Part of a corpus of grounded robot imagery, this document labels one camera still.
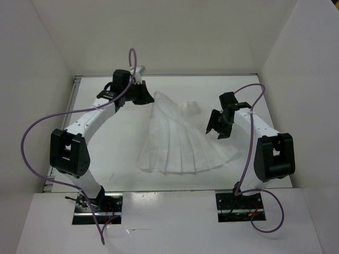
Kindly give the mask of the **white pleated skirt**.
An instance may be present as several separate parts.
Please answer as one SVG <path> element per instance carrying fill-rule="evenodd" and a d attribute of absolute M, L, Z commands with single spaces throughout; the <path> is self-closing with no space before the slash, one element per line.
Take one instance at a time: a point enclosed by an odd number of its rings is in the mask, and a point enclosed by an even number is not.
<path fill-rule="evenodd" d="M 202 108 L 197 102 L 176 103 L 154 93 L 149 132 L 137 166 L 145 172 L 195 174 L 223 166 L 238 155 L 232 144 L 207 138 L 202 132 Z"/>

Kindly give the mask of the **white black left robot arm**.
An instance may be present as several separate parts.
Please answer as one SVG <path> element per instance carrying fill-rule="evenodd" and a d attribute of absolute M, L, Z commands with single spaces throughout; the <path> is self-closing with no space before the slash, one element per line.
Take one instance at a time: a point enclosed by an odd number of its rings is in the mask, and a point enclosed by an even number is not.
<path fill-rule="evenodd" d="M 117 101 L 106 105 L 119 95 L 117 89 L 101 91 L 91 110 L 84 113 L 66 129 L 55 129 L 50 139 L 50 164 L 65 174 L 72 185 L 87 195 L 86 204 L 93 211 L 100 211 L 108 201 L 105 190 L 89 170 L 91 159 L 87 145 L 97 130 L 128 101 L 136 105 L 153 103 L 146 82 L 132 84 Z"/>

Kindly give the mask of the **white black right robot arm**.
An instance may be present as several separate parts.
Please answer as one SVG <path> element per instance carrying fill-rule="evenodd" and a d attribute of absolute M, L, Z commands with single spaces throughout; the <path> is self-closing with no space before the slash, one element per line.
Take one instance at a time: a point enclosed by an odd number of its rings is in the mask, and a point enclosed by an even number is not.
<path fill-rule="evenodd" d="M 249 139 L 244 169 L 232 202 L 244 208 L 263 184 L 295 172 L 293 138 L 270 127 L 255 113 L 255 104 L 241 102 L 235 92 L 219 96 L 219 110 L 212 110 L 202 127 L 202 108 L 197 102 L 176 103 L 161 92 L 154 94 L 148 136 L 137 166 L 147 173 L 193 175 L 229 169 L 239 156 L 229 140 L 239 128 Z"/>

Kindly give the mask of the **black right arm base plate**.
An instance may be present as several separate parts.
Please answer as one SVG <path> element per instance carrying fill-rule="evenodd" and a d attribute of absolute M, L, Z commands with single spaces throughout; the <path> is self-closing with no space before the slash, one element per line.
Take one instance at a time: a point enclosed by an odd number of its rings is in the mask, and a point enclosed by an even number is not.
<path fill-rule="evenodd" d="M 261 195 L 235 196 L 232 192 L 216 192 L 218 222 L 265 221 Z"/>

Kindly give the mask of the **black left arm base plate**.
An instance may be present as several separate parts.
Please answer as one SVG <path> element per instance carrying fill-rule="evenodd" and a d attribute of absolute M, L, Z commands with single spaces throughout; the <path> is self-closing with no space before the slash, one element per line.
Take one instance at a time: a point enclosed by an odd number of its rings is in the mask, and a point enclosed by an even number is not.
<path fill-rule="evenodd" d="M 87 204 L 86 199 L 82 194 L 78 194 L 77 198 L 66 198 L 75 201 L 72 225 L 95 224 L 90 206 Z M 109 194 L 106 195 L 105 198 L 106 200 L 101 207 L 92 204 L 98 224 L 121 224 L 123 195 L 120 193 Z"/>

